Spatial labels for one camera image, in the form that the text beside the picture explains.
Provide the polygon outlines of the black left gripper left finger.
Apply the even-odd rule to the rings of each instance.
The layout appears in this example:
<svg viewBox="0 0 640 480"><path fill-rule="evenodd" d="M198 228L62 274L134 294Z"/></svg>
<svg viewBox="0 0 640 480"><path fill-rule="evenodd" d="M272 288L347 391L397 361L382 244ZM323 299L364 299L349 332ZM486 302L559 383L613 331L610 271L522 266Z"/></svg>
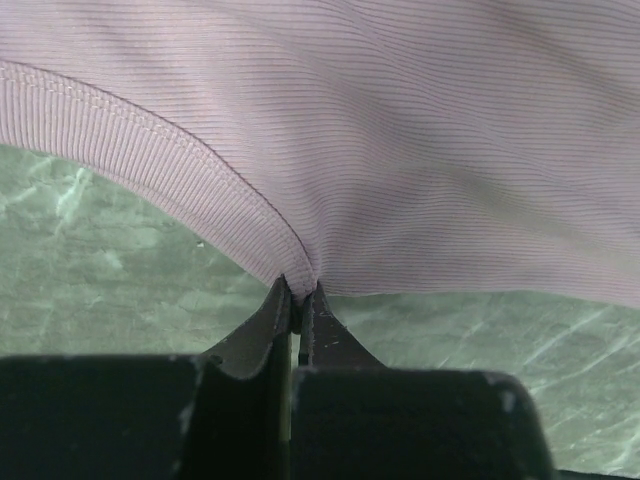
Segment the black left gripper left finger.
<svg viewBox="0 0 640 480"><path fill-rule="evenodd" d="M1 361L5 479L281 479L292 299L283 279L196 354Z"/></svg>

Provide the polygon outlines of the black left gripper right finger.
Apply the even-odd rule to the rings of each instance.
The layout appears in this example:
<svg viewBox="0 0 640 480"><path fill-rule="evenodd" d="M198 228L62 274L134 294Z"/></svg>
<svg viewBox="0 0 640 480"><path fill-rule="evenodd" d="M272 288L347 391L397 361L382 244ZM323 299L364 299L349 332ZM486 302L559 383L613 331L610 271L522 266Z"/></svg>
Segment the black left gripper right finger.
<svg viewBox="0 0 640 480"><path fill-rule="evenodd" d="M552 479L536 407L514 377L390 368L305 301L291 394L295 479Z"/></svg>

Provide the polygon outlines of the pink tank top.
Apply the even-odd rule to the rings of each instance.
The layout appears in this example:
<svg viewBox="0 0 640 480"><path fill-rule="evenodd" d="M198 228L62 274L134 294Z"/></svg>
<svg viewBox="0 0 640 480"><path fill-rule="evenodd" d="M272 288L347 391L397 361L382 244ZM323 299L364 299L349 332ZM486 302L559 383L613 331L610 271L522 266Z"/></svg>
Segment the pink tank top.
<svg viewBox="0 0 640 480"><path fill-rule="evenodd" d="M5 1L1 140L298 298L639 303L635 1Z"/></svg>

